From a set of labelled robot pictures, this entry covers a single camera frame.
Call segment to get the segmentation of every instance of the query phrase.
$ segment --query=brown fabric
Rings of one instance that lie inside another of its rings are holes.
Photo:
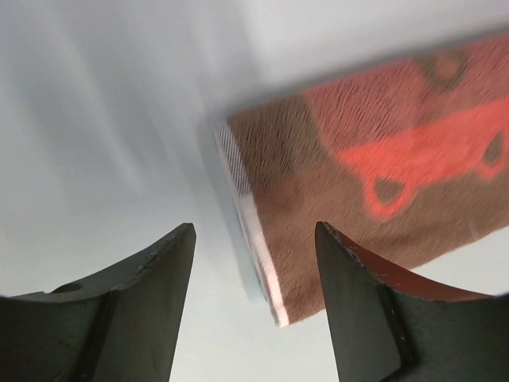
[[[289,321],[324,308],[318,220],[412,268],[509,224],[509,36],[228,120]]]

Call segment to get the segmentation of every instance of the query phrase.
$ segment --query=towel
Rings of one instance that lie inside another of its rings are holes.
[[[509,35],[304,89],[216,129],[279,326],[324,309],[328,221],[411,269],[509,225]]]

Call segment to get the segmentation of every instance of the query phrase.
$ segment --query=white surface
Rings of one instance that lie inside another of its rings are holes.
[[[247,300],[205,117],[508,19],[506,0],[2,2],[0,291],[51,290],[192,221],[172,381],[336,380],[324,314],[281,330]],[[421,272],[506,290],[508,244]]]

